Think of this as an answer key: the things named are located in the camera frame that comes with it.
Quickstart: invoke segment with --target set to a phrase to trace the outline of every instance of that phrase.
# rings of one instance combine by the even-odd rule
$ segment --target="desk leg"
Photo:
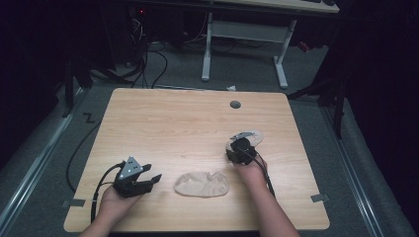
[[[207,28],[207,46],[206,53],[204,55],[204,65],[203,65],[203,81],[208,81],[210,79],[210,40],[212,37],[212,13],[209,13],[209,22]]]
[[[283,89],[288,88],[286,74],[284,73],[283,60],[286,55],[287,48],[290,44],[291,37],[293,36],[293,29],[295,28],[295,24],[296,24],[296,20],[292,20],[289,25],[289,29],[286,33],[281,53],[279,56],[274,57],[274,63],[275,63],[275,68],[277,69],[278,80],[280,81],[280,87]]]

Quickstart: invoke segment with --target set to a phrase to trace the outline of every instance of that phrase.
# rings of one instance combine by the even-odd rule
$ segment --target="fabric object held in hand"
[[[220,173],[187,173],[179,177],[175,183],[175,191],[183,196],[212,198],[223,196],[228,190],[228,181]]]

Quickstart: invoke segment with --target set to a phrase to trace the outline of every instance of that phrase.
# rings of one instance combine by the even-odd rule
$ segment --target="gray carpet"
[[[272,53],[274,45],[268,45],[256,50]],[[229,53],[221,52],[228,47],[215,48],[212,58],[211,79],[201,81],[203,50],[184,48],[183,50],[166,46],[163,53],[168,60],[166,72],[156,84],[165,86],[191,87],[208,90],[225,90],[236,86],[238,91],[282,92],[289,94],[311,83],[311,80],[321,62],[326,48],[315,49],[308,53],[298,48],[290,48],[284,67],[290,86],[284,91],[279,88],[276,72],[270,56],[259,56],[257,53],[244,54],[248,47],[235,48]],[[150,52],[145,70],[147,85],[156,78],[164,68],[164,59],[157,53]],[[136,83],[141,87],[141,80]],[[20,212],[9,232],[9,236],[76,236],[66,233],[63,223],[67,207],[62,204],[73,197],[73,192],[65,181],[66,167],[77,146],[101,120],[112,91],[122,85],[98,80],[87,93],[78,109],[73,112],[73,118],[68,128],[63,132],[50,162],[40,181]],[[330,218],[330,227],[323,231],[300,231],[301,236],[370,236],[370,232],[360,213],[357,202],[344,173],[340,153],[335,145],[328,123],[322,116],[316,104],[308,101],[291,101],[293,114],[307,152],[317,185],[323,194],[328,194],[330,200],[325,203]],[[385,236],[415,236],[408,222],[399,211],[391,191],[382,178],[374,159],[365,145],[358,130],[349,105],[345,107],[346,116],[343,120],[344,143],[350,154],[354,167],[366,192],[372,201],[381,222]],[[16,187],[19,185],[27,168],[34,162],[34,157],[40,153],[41,147],[54,128],[56,119],[49,118],[40,125],[44,131],[34,133],[26,145],[22,146],[14,157],[14,161],[0,173],[0,184],[3,192],[0,206],[4,208]],[[83,172],[85,162],[95,139],[97,129],[80,146],[70,166],[70,181],[77,186]],[[173,236],[172,234],[136,234],[132,236]],[[176,236],[257,236],[257,233],[177,233]]]

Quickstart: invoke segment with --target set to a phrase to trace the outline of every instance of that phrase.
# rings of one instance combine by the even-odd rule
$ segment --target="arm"
[[[99,213],[80,236],[102,237],[108,236],[112,228],[129,212],[130,208],[142,196],[123,198],[112,187],[108,187],[102,197]]]
[[[264,162],[259,156],[257,159],[260,163]],[[262,169],[255,162],[247,166],[234,164],[234,167],[247,186],[256,206],[261,236],[299,236],[286,213],[269,192]]]

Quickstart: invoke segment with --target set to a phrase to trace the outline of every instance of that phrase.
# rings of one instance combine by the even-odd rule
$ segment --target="light wood surface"
[[[302,0],[214,0],[214,2],[225,2],[244,5],[256,5],[261,7],[284,8],[298,11],[309,11],[318,13],[338,13],[338,6],[328,6],[323,2],[312,3]]]
[[[230,107],[241,103],[240,109]],[[118,231],[256,230],[246,187],[225,155],[232,135],[263,132],[256,150],[269,164],[277,200],[297,229],[325,229],[329,220],[287,97],[280,93],[117,89],[109,102],[64,228],[80,232],[90,223],[91,199],[103,174],[134,156],[152,164],[139,180],[162,174],[118,225]],[[173,186],[189,172],[219,172],[230,184],[223,197],[182,197]],[[115,178],[117,170],[106,181]]]

